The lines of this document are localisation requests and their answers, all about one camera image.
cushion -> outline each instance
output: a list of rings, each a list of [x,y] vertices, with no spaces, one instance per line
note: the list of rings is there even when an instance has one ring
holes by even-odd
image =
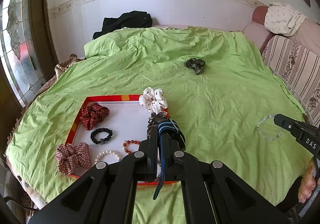
[[[244,35],[253,41],[260,52],[264,50],[274,33],[267,30],[263,25],[249,23],[243,31]]]
[[[320,25],[305,19],[291,40],[296,41],[320,56]]]
[[[300,102],[310,123],[320,120],[319,56],[298,42],[276,35],[262,53],[265,65],[284,80],[289,91]]]
[[[252,22],[257,23],[259,25],[264,26],[264,19],[268,12],[268,7],[266,6],[259,6],[257,7],[252,14]]]

pearl bracelet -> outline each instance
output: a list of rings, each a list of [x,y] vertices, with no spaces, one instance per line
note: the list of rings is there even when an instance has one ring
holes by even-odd
[[[109,155],[109,154],[115,155],[115,156],[117,157],[118,161],[119,161],[119,162],[121,161],[121,157],[120,157],[120,155],[119,155],[116,151],[108,151],[108,150],[106,150],[106,151],[102,151],[102,152],[97,156],[94,164],[96,164],[97,162],[100,162],[100,158],[101,158],[101,157],[104,157],[105,155]]]
[[[284,129],[282,128],[281,131],[279,132],[279,134],[276,135],[276,138],[274,138],[274,137],[273,137],[273,138],[269,138],[269,137],[266,137],[264,134],[262,134],[262,132],[261,132],[261,130],[260,130],[260,125],[261,125],[263,122],[265,122],[267,119],[269,119],[269,118],[274,118],[275,115],[276,115],[276,114],[272,114],[272,115],[266,116],[264,119],[261,119],[260,122],[259,122],[259,124],[257,125],[259,134],[260,134],[264,139],[267,139],[268,141],[274,141],[274,140],[278,139],[279,136],[282,134],[282,132],[283,132],[283,130],[284,130]]]

tray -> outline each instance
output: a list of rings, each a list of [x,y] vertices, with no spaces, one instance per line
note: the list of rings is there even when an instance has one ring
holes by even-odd
[[[147,125],[150,117],[143,106],[139,104],[140,95],[108,95],[87,97],[82,106],[97,102],[101,106],[106,106],[110,110],[110,114],[103,119],[102,122],[96,124],[90,131],[86,130],[80,122],[81,111],[78,112],[75,121],[68,134],[66,144],[71,143],[78,145],[80,142],[86,142],[89,145],[92,165],[94,165],[96,156],[104,150],[114,150],[120,154],[121,158],[128,155],[122,149],[124,140],[143,141],[147,138]],[[104,144],[96,145],[90,139],[90,134],[97,128],[109,128],[113,132],[112,138]],[[102,132],[96,135],[96,139],[104,138],[107,134]],[[139,148],[136,144],[130,144],[128,149],[132,152]],[[102,159],[108,164],[118,162],[114,155],[105,155]],[[79,178],[87,169],[77,168],[72,177]],[[157,182],[139,182],[138,185],[156,185]]]

window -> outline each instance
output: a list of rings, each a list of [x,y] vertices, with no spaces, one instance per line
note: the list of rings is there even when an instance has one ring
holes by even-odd
[[[29,26],[28,0],[0,5],[0,58],[10,86],[24,107],[45,84]]]

green duvet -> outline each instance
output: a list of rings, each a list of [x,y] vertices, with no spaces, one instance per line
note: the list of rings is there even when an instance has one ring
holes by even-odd
[[[276,205],[306,168],[311,155],[286,131],[275,141],[257,124],[282,113],[303,120],[303,109],[263,64],[242,33],[204,28],[122,29],[85,45],[87,60],[71,66],[24,115],[6,155],[21,177],[48,202],[75,179],[57,171],[56,148],[64,143],[87,96],[140,94],[162,88],[187,152],[204,162],[220,160]],[[184,67],[206,61],[201,75]],[[277,126],[261,131],[273,138]],[[139,187],[133,223],[185,223],[180,184]]]

